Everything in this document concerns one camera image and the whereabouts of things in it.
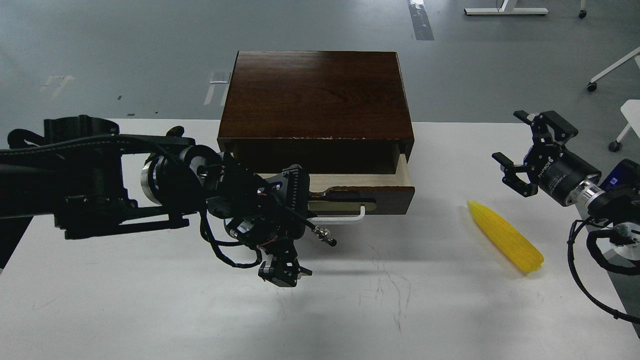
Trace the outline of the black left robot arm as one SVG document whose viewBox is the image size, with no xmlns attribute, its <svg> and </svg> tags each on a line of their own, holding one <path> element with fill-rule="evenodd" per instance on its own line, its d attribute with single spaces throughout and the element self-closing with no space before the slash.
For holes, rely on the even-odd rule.
<svg viewBox="0 0 640 360">
<path fill-rule="evenodd" d="M 295 240 L 306 229 L 331 247 L 330 231 L 311 221 L 310 175 L 297 165 L 264 178 L 230 152 L 185 137 L 124 134 L 118 123 L 78 115 L 43 121 L 43 134 L 14 129 L 1 150 L 1 230 L 52 215 L 68 240 L 188 227 L 233 268 L 294 288 L 312 275 Z"/>
</svg>

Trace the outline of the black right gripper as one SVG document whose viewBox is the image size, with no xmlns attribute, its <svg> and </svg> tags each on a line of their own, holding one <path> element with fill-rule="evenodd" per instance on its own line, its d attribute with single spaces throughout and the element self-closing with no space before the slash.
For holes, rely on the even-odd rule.
<svg viewBox="0 0 640 360">
<path fill-rule="evenodd" d="M 530 150 L 524 164 L 516 165 L 502 152 L 491 157 L 500 164 L 502 182 L 524 198 L 535 196 L 538 187 L 562 207 L 575 202 L 570 194 L 583 181 L 598 182 L 602 172 L 564 145 L 578 136 L 579 130 L 556 111 L 513 112 L 513 116 L 528 125 L 532 133 Z M 530 182 L 518 174 L 526 173 Z"/>
</svg>

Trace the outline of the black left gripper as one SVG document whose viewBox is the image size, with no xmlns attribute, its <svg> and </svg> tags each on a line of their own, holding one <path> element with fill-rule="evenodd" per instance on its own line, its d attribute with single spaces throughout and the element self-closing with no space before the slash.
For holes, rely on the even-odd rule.
<svg viewBox="0 0 640 360">
<path fill-rule="evenodd" d="M 304 232 L 304 226 L 297 222 L 277 224 L 265 219 L 245 220 L 235 227 L 238 241 L 272 255 L 262 262 L 258 276 L 281 288 L 295 288 L 302 277 L 313 275 L 311 269 L 300 265 L 294 244 Z"/>
</svg>

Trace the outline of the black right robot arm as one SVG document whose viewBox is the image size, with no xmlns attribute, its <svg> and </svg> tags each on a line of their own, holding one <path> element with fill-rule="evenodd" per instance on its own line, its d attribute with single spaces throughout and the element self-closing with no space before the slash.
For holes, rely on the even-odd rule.
<svg viewBox="0 0 640 360">
<path fill-rule="evenodd" d="M 502 152 L 492 154 L 503 171 L 502 182 L 524 198 L 543 191 L 562 207 L 586 209 L 588 217 L 576 219 L 567 238 L 567 264 L 574 282 L 604 312 L 638 324 L 637 316 L 605 305 L 585 288 L 576 270 L 574 244 L 582 228 L 592 226 L 585 242 L 592 259 L 608 272 L 639 275 L 639 164 L 624 158 L 602 177 L 601 171 L 567 148 L 579 131 L 560 114 L 519 110 L 513 115 L 530 127 L 532 146 L 522 164 Z"/>
</svg>

